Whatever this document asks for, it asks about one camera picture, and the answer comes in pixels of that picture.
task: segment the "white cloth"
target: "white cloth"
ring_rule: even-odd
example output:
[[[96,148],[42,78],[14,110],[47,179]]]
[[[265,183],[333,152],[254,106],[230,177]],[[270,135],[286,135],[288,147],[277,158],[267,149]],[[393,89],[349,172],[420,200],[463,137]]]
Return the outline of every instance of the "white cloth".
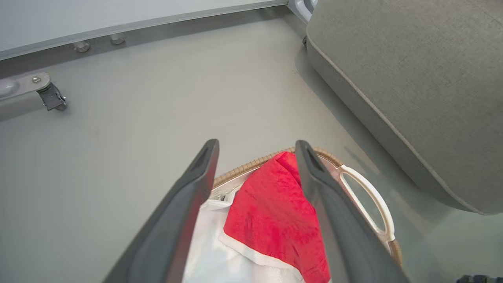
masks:
[[[218,240],[231,203],[208,200],[199,210],[184,271],[184,283],[300,283],[290,270],[254,263]]]

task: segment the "white plastic handle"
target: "white plastic handle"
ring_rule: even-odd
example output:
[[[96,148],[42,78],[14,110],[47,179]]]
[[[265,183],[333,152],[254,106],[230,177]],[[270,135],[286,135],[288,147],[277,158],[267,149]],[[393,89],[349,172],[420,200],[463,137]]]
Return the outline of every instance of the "white plastic handle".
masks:
[[[358,207],[360,212],[365,216],[369,224],[372,226],[374,231],[376,232],[379,239],[386,243],[393,241],[395,239],[395,225],[393,224],[393,218],[391,217],[391,213],[389,212],[388,206],[384,202],[383,198],[379,194],[379,192],[374,188],[374,186],[363,177],[360,173],[355,171],[352,168],[349,168],[345,165],[340,166],[332,173],[332,177],[346,190],[346,193],[350,196],[353,203]],[[356,197],[351,187],[344,179],[344,174],[351,176],[355,179],[370,195],[374,203],[376,204],[379,212],[381,213],[381,217],[384,222],[384,231],[381,230],[374,222],[372,217],[367,213],[361,202]]]

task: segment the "white fabric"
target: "white fabric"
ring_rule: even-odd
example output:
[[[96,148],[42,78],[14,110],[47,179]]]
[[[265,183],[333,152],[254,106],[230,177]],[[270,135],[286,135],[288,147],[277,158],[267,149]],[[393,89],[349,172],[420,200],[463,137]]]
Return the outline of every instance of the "white fabric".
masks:
[[[184,283],[301,283],[289,269],[255,264],[218,240],[224,234],[230,203],[205,202],[197,217],[184,271]]]
[[[288,270],[297,278],[298,282],[304,282],[304,278],[302,278],[302,275],[297,268],[279,258],[259,253],[242,242],[228,236],[226,233],[221,233],[218,236],[218,240],[225,246],[232,248],[241,255],[245,256],[247,259],[253,261],[255,264]]]

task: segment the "red towel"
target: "red towel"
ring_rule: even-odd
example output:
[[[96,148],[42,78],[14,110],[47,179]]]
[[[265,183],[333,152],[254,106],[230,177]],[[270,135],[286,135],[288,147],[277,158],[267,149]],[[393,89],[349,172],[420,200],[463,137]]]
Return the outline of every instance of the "red towel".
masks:
[[[292,153],[277,154],[248,178],[223,230],[219,239],[257,264],[290,269],[306,283],[330,280],[316,211]]]

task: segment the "gray upholstered chair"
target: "gray upholstered chair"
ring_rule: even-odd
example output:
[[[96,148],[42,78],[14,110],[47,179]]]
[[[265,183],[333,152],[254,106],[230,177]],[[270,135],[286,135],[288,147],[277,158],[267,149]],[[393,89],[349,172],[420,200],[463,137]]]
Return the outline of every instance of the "gray upholstered chair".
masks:
[[[320,0],[314,68],[410,178],[503,212],[503,1]]]

